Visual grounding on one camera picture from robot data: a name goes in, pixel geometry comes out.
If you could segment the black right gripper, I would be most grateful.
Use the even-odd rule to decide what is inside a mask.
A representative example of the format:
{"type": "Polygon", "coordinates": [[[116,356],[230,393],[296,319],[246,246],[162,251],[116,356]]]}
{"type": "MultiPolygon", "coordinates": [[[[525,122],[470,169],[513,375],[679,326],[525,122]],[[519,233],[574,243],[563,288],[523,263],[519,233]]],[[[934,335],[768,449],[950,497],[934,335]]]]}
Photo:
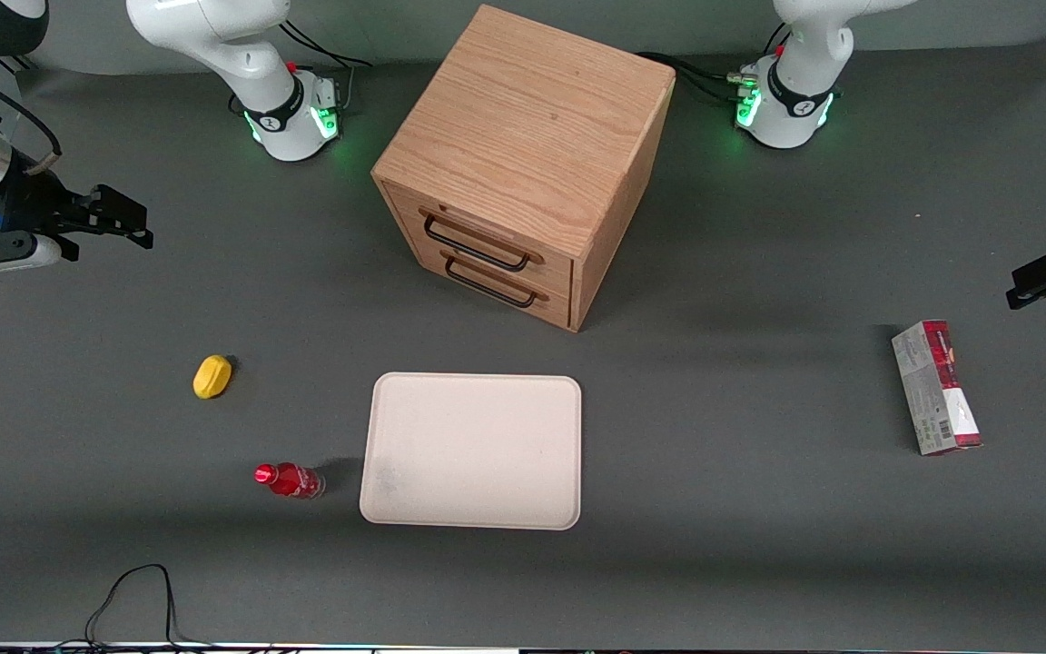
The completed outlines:
{"type": "Polygon", "coordinates": [[[10,173],[0,183],[0,266],[76,262],[79,244],[67,234],[123,236],[150,250],[146,221],[145,206],[104,183],[86,197],[67,190],[52,173],[10,173]],[[100,227],[91,213],[116,229],[100,227]]]}

